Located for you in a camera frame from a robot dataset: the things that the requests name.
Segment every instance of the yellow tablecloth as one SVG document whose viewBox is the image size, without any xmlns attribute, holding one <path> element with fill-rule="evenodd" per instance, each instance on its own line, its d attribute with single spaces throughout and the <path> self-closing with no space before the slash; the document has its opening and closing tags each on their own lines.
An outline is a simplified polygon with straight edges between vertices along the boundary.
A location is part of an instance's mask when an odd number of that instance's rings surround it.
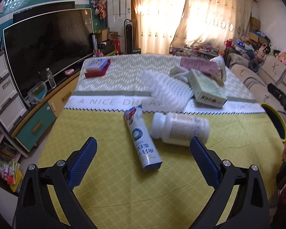
<svg viewBox="0 0 286 229">
<path fill-rule="evenodd" d="M 283 145 L 266 114 L 204 115 L 210 121 L 207 147 L 235 166 L 256 164 L 268 197 L 275 191 L 275 175 Z M 145 114 L 147 127 L 153 114 Z M 187 229 L 199 215 L 213 188 L 207 186 L 188 147 L 155 140 L 163 164 L 144 172 L 122 112 L 63 110 L 41 153 L 38 167 L 54 165 L 78 150 L 87 138 L 98 150 L 74 193 L 99 229 Z M 62 222 L 68 223 L 52 186 L 51 197 Z M 221 218 L 226 219 L 234 199 Z"/>
</svg>

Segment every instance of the beige sofa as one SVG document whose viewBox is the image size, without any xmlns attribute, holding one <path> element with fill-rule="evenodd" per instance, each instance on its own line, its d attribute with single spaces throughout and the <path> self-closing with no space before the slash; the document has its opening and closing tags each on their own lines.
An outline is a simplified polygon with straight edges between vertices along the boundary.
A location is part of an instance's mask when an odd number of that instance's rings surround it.
<svg viewBox="0 0 286 229">
<path fill-rule="evenodd" d="M 258 75 L 243 65 L 235 64 L 231 71 L 250 90 L 259 103 L 267 103 L 283 117 L 286 122 L 286 111 L 279 101 L 268 92 L 267 85 L 272 83 L 286 94 L 286 66 L 274 56 L 267 56 L 259 68 Z"/>
</svg>

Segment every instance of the blue circular logo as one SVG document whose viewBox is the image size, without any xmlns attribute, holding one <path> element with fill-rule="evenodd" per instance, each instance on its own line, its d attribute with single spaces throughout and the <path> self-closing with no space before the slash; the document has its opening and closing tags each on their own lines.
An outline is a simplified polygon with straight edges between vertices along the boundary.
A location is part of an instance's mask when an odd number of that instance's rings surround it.
<svg viewBox="0 0 286 229">
<path fill-rule="evenodd" d="M 138 128 L 135 128 L 132 130 L 132 138 L 134 141 L 137 141 L 139 138 L 141 138 L 143 135 L 142 131 Z"/>
</svg>

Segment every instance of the zigzag trim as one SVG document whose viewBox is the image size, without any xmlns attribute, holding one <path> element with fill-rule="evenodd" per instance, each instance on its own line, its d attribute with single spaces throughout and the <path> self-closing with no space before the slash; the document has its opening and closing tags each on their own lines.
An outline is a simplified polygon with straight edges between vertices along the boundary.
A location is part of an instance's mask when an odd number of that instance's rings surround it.
<svg viewBox="0 0 286 229">
<path fill-rule="evenodd" d="M 100 112 L 125 112 L 124 110 L 119 110 L 119 109 L 88 109 L 88 108 L 64 108 L 67 110 L 87 110 L 87 111 L 100 111 Z M 151 112 L 143 112 L 144 114 L 150 114 L 150 113 L 156 113 L 159 111 L 151 111 Z M 258 114 L 265 114 L 266 112 L 176 112 L 179 114 L 184 114 L 184 115 L 258 115 Z"/>
</svg>

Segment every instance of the clear plastic water bottle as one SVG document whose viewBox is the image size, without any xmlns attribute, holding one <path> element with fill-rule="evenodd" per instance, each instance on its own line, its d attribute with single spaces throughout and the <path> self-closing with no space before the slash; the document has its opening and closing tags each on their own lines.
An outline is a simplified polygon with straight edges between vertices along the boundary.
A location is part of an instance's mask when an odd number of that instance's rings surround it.
<svg viewBox="0 0 286 229">
<path fill-rule="evenodd" d="M 56 82 L 55 82 L 53 74 L 49 68 L 47 68 L 47 78 L 49 80 L 49 84 L 50 84 L 51 88 L 52 89 L 56 88 Z"/>
</svg>

